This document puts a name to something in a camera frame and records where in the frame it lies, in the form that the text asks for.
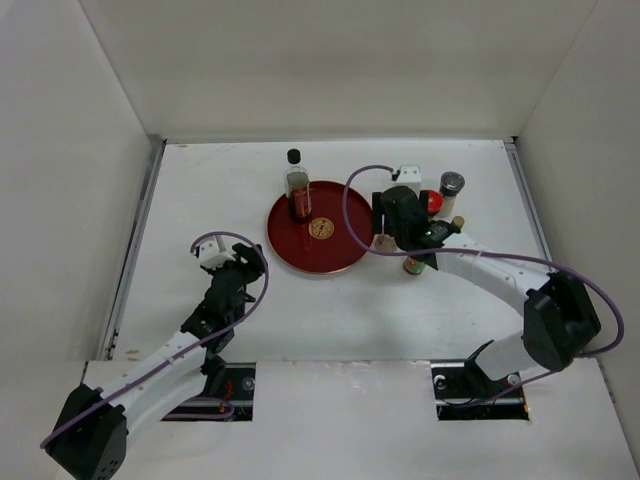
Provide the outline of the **yellow-capped spice shaker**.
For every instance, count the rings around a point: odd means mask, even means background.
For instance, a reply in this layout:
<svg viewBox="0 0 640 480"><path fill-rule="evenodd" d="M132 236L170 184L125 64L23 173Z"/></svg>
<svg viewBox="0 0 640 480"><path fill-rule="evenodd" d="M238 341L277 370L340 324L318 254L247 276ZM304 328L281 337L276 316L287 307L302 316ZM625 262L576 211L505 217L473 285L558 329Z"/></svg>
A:
<svg viewBox="0 0 640 480"><path fill-rule="evenodd" d="M375 247L382 252L391 253L396 250L396 244L393 237L380 234L376 237Z"/></svg>

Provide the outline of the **red-lidded sauce jar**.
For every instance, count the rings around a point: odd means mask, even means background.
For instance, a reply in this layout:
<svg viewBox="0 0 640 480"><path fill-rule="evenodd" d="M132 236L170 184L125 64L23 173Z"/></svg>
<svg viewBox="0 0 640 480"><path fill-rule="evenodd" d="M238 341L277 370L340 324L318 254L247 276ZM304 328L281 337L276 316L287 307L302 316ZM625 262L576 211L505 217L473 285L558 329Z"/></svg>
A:
<svg viewBox="0 0 640 480"><path fill-rule="evenodd" d="M443 197L442 195L435 190L427 191L427 204L426 209L427 213L430 216L437 215L443 207Z"/></svg>

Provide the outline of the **green-labelled chili sauce bottle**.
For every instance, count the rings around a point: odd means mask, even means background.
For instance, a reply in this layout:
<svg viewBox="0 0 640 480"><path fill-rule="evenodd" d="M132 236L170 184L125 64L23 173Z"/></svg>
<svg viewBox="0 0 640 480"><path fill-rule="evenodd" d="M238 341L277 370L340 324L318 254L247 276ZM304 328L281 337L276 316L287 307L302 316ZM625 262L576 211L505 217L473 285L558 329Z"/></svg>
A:
<svg viewBox="0 0 640 480"><path fill-rule="evenodd" d="M426 264L411 257L406 257L403 262L403 268L410 275L420 275L424 272Z"/></svg>

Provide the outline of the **small gold-capped oil bottle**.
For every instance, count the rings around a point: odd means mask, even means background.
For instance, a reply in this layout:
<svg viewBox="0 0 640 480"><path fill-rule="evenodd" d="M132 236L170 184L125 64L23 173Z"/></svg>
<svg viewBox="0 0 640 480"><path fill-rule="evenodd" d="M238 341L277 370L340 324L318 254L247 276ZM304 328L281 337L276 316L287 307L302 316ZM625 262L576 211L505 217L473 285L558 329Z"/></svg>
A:
<svg viewBox="0 0 640 480"><path fill-rule="evenodd" d="M455 216L451 219L450 224L455 231L460 232L464 227L465 219L462 216Z"/></svg>

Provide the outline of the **tall black-capped sauce bottle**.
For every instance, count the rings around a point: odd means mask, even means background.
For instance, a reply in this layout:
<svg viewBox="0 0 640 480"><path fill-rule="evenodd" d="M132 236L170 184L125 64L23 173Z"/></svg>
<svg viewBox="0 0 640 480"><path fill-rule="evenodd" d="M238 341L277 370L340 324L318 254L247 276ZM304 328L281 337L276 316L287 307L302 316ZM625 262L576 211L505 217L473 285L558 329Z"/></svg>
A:
<svg viewBox="0 0 640 480"><path fill-rule="evenodd" d="M301 152L289 149L286 153L288 168L285 171L285 196L293 220L307 221L311 215L310 179L307 170L301 165Z"/></svg>

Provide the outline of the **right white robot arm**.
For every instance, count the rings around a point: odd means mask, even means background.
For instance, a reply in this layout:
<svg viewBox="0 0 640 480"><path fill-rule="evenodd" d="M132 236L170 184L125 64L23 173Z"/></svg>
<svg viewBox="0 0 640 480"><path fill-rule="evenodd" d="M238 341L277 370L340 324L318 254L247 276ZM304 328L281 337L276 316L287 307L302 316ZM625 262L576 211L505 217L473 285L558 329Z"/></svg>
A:
<svg viewBox="0 0 640 480"><path fill-rule="evenodd" d="M601 324L582 281L553 268L545 273L498 258L464 233L465 220L428 214L421 196L395 186L372 196L373 226L412 258L469 281L523 319L520 331L481 345L464 362L464 384L483 396L517 371L560 372L579 357Z"/></svg>

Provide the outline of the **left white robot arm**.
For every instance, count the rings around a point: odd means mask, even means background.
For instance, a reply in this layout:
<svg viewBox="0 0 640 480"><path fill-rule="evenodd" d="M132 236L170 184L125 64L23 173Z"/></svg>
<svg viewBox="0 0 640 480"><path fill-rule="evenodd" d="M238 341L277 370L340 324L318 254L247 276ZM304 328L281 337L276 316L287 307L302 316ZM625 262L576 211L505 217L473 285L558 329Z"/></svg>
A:
<svg viewBox="0 0 640 480"><path fill-rule="evenodd" d="M73 478L112 478L144 430L183 402L223 390L221 353L261 302L248 287L269 280L268 263L259 245L238 237L231 251L210 256L201 267L210 285L168 341L112 382L82 383L67 397L40 447Z"/></svg>

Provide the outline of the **grey-capped pepper shaker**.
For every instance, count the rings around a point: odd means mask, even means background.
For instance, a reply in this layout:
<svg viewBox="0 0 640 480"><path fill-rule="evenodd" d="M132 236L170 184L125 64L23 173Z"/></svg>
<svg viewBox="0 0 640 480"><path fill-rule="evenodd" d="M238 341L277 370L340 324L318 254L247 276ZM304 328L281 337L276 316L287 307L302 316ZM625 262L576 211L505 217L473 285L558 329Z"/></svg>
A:
<svg viewBox="0 0 640 480"><path fill-rule="evenodd" d="M455 206L457 196L465 186L465 178L458 172L447 171L441 175L439 193L442 196L442 207L439 215L449 216Z"/></svg>

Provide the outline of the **round red tray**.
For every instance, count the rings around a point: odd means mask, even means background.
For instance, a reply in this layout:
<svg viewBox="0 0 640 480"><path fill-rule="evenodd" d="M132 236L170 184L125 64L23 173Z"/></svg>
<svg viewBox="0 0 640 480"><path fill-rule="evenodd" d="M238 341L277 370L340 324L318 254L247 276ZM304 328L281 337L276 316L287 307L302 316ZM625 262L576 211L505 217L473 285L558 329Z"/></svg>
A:
<svg viewBox="0 0 640 480"><path fill-rule="evenodd" d="M365 250L353 239L373 242L372 208L354 189L347 194L345 221L342 211L344 185L319 180L310 185L311 217L305 222L291 217L282 195L267 217L267 238L275 254L288 266L309 274L333 274L355 265Z"/></svg>

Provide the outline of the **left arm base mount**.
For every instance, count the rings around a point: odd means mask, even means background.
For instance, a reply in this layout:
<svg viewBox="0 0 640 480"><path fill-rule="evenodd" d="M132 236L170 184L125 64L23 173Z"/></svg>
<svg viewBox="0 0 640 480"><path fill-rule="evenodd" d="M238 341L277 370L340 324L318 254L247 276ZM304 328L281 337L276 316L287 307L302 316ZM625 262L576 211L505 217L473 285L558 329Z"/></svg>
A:
<svg viewBox="0 0 640 480"><path fill-rule="evenodd" d="M257 365L227 363L204 390L163 418L165 422L249 422L253 419Z"/></svg>

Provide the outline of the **left metal frame rail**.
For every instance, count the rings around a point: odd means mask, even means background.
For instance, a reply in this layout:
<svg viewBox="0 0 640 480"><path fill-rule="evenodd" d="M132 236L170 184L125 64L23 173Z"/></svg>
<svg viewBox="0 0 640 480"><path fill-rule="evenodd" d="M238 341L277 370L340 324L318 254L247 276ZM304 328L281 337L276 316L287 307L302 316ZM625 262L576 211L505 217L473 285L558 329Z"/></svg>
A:
<svg viewBox="0 0 640 480"><path fill-rule="evenodd" d="M111 360L119 336L124 310L132 284L142 238L162 164L167 139L158 134L148 136L150 155L146 162L145 175L139 192L136 211L129 235L124 262L118 277L117 288L109 315L102 331L96 352L97 360Z"/></svg>

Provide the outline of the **metal frame rail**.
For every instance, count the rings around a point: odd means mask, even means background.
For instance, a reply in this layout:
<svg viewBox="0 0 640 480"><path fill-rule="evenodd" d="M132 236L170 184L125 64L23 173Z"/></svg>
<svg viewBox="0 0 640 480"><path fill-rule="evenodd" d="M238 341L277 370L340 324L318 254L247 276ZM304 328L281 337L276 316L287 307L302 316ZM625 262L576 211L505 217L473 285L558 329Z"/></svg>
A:
<svg viewBox="0 0 640 480"><path fill-rule="evenodd" d="M508 157L509 164L513 171L516 184L518 186L521 199L524 203L524 208L527 214L527 218L531 229L533 231L535 242L538 252L547 260L552 259L552 254L548 246L548 242L545 237L545 233L540 222L540 218L534 203L534 199L525 176L525 172L522 166L520 155L517 149L516 140L514 138L508 138L503 141L506 155Z"/></svg>
<svg viewBox="0 0 640 480"><path fill-rule="evenodd" d="M111 360L119 336L124 310L132 284L142 238L162 164L167 139L158 134L148 136L150 155L146 162L145 175L139 192L136 211L129 235L124 262L118 277L117 288L109 315L102 331L96 352L97 360Z"/></svg>

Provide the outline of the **right metal frame rail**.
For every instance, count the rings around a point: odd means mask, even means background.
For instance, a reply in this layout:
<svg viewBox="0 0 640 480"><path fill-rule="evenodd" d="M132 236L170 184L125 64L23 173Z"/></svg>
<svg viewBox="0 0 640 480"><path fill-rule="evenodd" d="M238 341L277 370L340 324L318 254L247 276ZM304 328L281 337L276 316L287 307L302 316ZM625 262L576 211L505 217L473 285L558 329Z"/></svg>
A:
<svg viewBox="0 0 640 480"><path fill-rule="evenodd" d="M531 229L533 231L535 242L538 252L547 260L552 259L552 254L548 246L548 242L545 237L545 233L540 222L540 218L534 203L534 199L525 176L525 172L522 166L520 155L517 149L516 140L514 138L508 138L503 141L506 155L508 157L509 164L513 171L516 184L518 186L521 199L524 203L524 208L527 214L527 218Z"/></svg>

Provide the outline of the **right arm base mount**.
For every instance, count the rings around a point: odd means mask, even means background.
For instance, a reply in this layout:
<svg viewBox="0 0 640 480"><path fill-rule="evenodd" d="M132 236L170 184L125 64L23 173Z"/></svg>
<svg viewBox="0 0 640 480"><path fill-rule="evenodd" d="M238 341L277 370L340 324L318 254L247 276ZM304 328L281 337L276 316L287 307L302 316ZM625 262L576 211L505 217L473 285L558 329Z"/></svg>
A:
<svg viewBox="0 0 640 480"><path fill-rule="evenodd" d="M518 372L491 380L475 364L489 345L481 345L467 359L431 364L435 409L440 421L528 421L523 389L510 390L520 383Z"/></svg>

